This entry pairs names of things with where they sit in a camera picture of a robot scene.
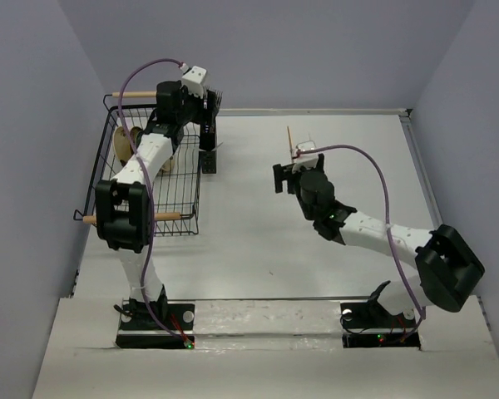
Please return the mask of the orange wooden chopstick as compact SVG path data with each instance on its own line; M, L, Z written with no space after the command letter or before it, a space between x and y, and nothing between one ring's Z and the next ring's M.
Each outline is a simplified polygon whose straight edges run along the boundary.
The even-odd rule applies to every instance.
M290 127L286 126L286 129L287 129L287 136L288 136L288 142L289 142L289 156L290 156L290 159L293 160L295 158L295 148L294 148L293 138L292 138Z

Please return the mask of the black fork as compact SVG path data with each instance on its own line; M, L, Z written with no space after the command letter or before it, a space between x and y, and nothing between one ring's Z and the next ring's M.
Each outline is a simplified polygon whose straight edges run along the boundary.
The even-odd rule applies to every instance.
M221 108L221 102L223 98L222 91L218 91L212 88L207 90L207 106L213 114L217 114Z

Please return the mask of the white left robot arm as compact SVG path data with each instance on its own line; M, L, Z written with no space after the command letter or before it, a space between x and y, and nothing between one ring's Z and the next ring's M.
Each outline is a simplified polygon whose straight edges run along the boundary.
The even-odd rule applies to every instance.
M117 253L129 284L132 314L149 328L167 319L167 297L152 263L156 230L153 185L162 167L178 151L189 124L211 130L217 115L215 93L201 80L182 77L156 87L156 103L146 126L136 135L118 108L131 156L109 180L95 187L96 232Z

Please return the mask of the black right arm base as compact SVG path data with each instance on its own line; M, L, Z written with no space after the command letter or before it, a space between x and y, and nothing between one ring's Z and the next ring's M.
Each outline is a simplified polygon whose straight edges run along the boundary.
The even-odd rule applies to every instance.
M340 303L340 325L344 348L420 348L415 317L391 315L367 302Z

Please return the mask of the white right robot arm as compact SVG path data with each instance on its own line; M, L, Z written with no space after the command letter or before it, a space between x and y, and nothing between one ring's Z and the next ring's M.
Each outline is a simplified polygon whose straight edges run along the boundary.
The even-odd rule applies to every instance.
M450 225L414 229L392 224L340 202L324 172L323 155L301 155L272 168L274 190L294 195L303 216L323 239L393 259L400 279L384 281L370 294L368 320L384 326L396 315L435 306L458 313L486 269Z

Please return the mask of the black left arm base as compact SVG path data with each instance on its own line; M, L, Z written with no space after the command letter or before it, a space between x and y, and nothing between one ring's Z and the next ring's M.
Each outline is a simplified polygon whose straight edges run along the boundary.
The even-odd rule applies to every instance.
M168 303L168 312L161 323L148 311L133 310L128 302L115 304L119 313L116 346L121 349L192 350L195 348L194 303Z

